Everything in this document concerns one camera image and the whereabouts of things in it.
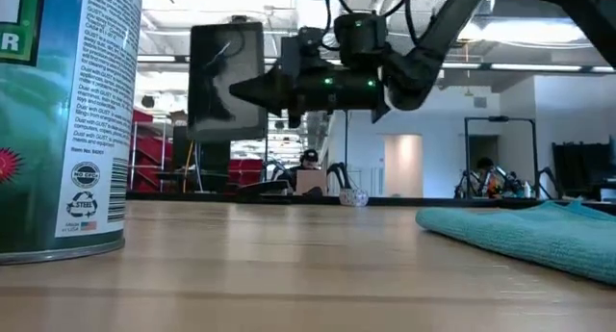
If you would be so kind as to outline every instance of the ceiling light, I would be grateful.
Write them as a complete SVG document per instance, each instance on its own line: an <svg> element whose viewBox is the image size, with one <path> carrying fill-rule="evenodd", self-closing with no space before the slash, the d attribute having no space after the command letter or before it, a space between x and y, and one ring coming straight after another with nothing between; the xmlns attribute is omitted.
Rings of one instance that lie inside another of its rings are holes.
<svg viewBox="0 0 616 332"><path fill-rule="evenodd" d="M137 56L138 63L173 63L175 62L174 56L167 55L139 55Z"/></svg>
<svg viewBox="0 0 616 332"><path fill-rule="evenodd" d="M478 69L481 64L474 63L443 63L443 68L450 69Z"/></svg>
<svg viewBox="0 0 616 332"><path fill-rule="evenodd" d="M611 66L594 66L590 69L591 72L598 73L614 73L614 67Z"/></svg>
<svg viewBox="0 0 616 332"><path fill-rule="evenodd" d="M469 23L458 39L494 42L567 43L585 39L584 33L572 21L550 19L497 20L481 29Z"/></svg>
<svg viewBox="0 0 616 332"><path fill-rule="evenodd" d="M276 60L277 58L265 58L266 64L275 64ZM340 59L327 59L327 61L335 65L342 65L342 63L340 62Z"/></svg>
<svg viewBox="0 0 616 332"><path fill-rule="evenodd" d="M575 65L545 65L545 64L492 64L492 69L500 70L524 70L524 71L554 71L554 72L575 72L581 66Z"/></svg>

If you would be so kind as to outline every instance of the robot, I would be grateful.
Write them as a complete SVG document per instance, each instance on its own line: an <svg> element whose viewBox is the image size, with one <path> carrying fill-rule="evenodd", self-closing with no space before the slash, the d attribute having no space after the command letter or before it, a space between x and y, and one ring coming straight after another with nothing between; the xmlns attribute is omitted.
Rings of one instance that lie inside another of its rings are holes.
<svg viewBox="0 0 616 332"><path fill-rule="evenodd" d="M322 38L331 27L329 0L325 30L302 28L282 39L281 56L267 74L232 85L232 95L281 115L289 111L289 127L299 125L308 111L372 110L372 122L390 111L417 110L430 93L449 48L473 16L481 0L447 0L418 37L413 27L410 0L402 0L409 34L415 47L406 55L387 42L386 15L353 13L334 20L339 47L327 47ZM616 66L616 8L605 0L543 0L559 5L595 45L605 60ZM343 66L320 56L320 47L340 53Z"/></svg>

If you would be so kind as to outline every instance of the metal pole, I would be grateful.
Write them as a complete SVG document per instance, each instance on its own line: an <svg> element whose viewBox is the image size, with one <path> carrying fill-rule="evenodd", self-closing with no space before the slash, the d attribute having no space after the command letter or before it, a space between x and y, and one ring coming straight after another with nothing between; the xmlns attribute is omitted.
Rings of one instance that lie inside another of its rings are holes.
<svg viewBox="0 0 616 332"><path fill-rule="evenodd" d="M537 160L537 128L533 119L529 119L528 121L530 122L530 127L532 128L532 163L534 164L535 169L535 198L539 199L541 197L541 193L539 191L541 183L539 182L539 164Z"/></svg>
<svg viewBox="0 0 616 332"><path fill-rule="evenodd" d="M263 161L263 171L261 174L261 181L268 181L268 155L270 152L270 120L268 119L268 125L266 126L266 155Z"/></svg>
<svg viewBox="0 0 616 332"><path fill-rule="evenodd" d="M471 143L469 141L469 118L464 118L464 142L466 145L466 198L471 198Z"/></svg>
<svg viewBox="0 0 616 332"><path fill-rule="evenodd" d="M133 129L133 158L131 159L131 191L133 190L133 182L135 182L135 157L137 156L137 129L139 124L135 121Z"/></svg>
<svg viewBox="0 0 616 332"><path fill-rule="evenodd" d="M162 155L161 155L161 172L165 171L165 155L166 155L166 150L167 150L167 124L163 123L163 151L162 151ZM161 185L161 192L163 192L164 190L164 184L165 181L164 180L159 180L159 184Z"/></svg>
<svg viewBox="0 0 616 332"><path fill-rule="evenodd" d="M345 111L345 167L348 169L348 111Z"/></svg>

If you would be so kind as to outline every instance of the ceiling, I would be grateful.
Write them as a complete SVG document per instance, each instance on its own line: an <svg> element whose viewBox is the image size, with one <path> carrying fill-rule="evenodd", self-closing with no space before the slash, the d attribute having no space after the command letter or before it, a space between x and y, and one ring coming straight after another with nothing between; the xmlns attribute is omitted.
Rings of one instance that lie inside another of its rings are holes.
<svg viewBox="0 0 616 332"><path fill-rule="evenodd" d="M384 13L398 1L346 0L356 11L378 13ZM413 0L413 18L419 34L444 1ZM332 0L331 9L334 16L341 13L337 0ZM226 23L236 14L264 23L266 57L276 57L280 39L297 28L324 27L326 20L323 0L143 0L140 54L189 55L189 32L193 25ZM397 51L406 53L413 47L403 12L389 17L388 28L388 41ZM484 0L460 37L469 43L452 48L448 61L606 65L558 7L538 0ZM335 57L329 52L325 55ZM489 86L499 92L526 76L521 72L446 71L439 84L441 88ZM136 106L141 107L143 95L151 94L156 96L156 106L147 112L185 110L187 87L186 64L140 64ZM324 114L309 114L297 131L280 129L275 126L277 118L271 119L269 156L292 165L305 148L319 149L326 136L327 119ZM238 157L263 157L265 153L264 141L242 141L233 146Z"/></svg>

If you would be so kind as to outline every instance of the wooden table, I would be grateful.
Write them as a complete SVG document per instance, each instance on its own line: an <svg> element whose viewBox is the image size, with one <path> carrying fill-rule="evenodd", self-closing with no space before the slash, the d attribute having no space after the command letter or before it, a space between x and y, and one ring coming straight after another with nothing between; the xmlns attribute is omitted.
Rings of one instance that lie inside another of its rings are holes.
<svg viewBox="0 0 616 332"><path fill-rule="evenodd" d="M614 331L616 291L410 208L131 202L124 250L0 268L0 330Z"/></svg>

